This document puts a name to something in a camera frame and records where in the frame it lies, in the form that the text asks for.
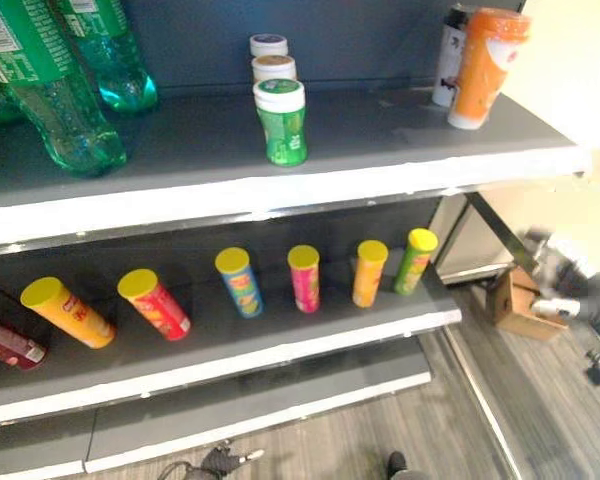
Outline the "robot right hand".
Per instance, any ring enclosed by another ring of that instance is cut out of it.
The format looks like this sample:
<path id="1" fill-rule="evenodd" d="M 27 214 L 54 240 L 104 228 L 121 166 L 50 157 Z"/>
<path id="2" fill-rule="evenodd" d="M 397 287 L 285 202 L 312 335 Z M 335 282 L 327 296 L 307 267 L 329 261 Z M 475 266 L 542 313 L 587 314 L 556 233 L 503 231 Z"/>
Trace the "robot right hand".
<path id="1" fill-rule="evenodd" d="M 386 467 L 388 480 L 427 480 L 428 476 L 407 466 L 406 457 L 400 451 L 393 451 L 388 458 Z"/>

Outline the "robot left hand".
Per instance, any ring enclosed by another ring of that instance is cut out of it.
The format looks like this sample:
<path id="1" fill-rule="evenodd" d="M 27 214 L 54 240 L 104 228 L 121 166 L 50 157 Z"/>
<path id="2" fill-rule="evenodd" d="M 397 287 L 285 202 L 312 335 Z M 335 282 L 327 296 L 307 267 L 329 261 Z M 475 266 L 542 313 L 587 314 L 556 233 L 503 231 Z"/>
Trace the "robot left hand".
<path id="1" fill-rule="evenodd" d="M 234 454 L 231 443 L 223 441 L 208 452 L 202 460 L 201 468 L 216 479 L 222 479 L 241 466 L 260 459 L 264 454 L 264 449 L 256 449 L 244 454 Z"/>

